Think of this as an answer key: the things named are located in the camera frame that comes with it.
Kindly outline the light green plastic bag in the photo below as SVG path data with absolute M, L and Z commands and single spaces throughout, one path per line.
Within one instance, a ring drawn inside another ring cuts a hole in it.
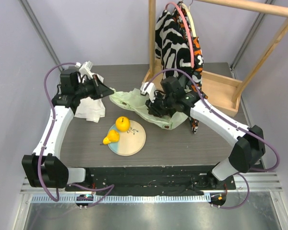
M 162 129 L 173 130 L 188 119 L 187 115 L 180 112 L 176 112 L 174 115 L 165 115 L 161 118 L 150 115 L 145 105 L 148 97 L 140 95 L 140 90 L 137 88 L 129 92 L 115 91 L 109 98 L 118 107 L 135 112 L 145 121 L 155 124 Z

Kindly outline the yellow fake apple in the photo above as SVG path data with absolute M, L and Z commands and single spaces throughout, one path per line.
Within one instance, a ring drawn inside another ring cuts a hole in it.
M 120 116 L 115 122 L 116 128 L 120 132 L 127 132 L 130 129 L 130 120 L 125 116 Z

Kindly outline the yellow fake pear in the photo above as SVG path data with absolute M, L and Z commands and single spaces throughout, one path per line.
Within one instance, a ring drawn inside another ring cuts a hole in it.
M 112 142 L 118 142 L 119 140 L 120 140 L 119 132 L 112 129 L 108 132 L 107 136 L 103 139 L 102 144 L 108 145 Z

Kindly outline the beige and blue ceramic plate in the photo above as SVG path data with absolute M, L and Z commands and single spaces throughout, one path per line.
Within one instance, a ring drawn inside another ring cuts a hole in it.
M 118 142 L 108 144 L 111 151 L 121 156 L 131 156 L 138 153 L 146 141 L 145 129 L 136 121 L 130 121 L 130 129 L 126 132 L 120 132 L 116 125 L 113 124 L 108 132 L 115 130 L 119 133 L 120 139 Z

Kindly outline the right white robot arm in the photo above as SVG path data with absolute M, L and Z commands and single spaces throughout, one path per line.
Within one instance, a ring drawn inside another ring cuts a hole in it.
M 146 106 L 151 115 L 161 117 L 171 112 L 181 112 L 203 122 L 224 138 L 233 147 L 229 157 L 219 162 L 207 177 L 212 189 L 219 189 L 229 176 L 247 173 L 265 154 L 264 144 L 258 140 L 263 131 L 258 126 L 248 127 L 213 107 L 200 94 L 191 90 L 186 92 L 178 79 L 169 77 L 161 82 L 162 91 L 153 83 L 141 86 L 141 95 L 147 95 Z

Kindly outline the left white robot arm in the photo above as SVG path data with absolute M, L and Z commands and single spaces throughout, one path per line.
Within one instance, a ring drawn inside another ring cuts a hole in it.
M 72 183 L 82 191 L 92 187 L 88 169 L 68 168 L 60 161 L 61 146 L 81 100 L 101 99 L 113 93 L 100 75 L 88 70 L 66 69 L 60 74 L 60 84 L 50 103 L 50 116 L 43 136 L 33 153 L 22 159 L 32 187 L 44 184 L 47 188 L 65 188 Z

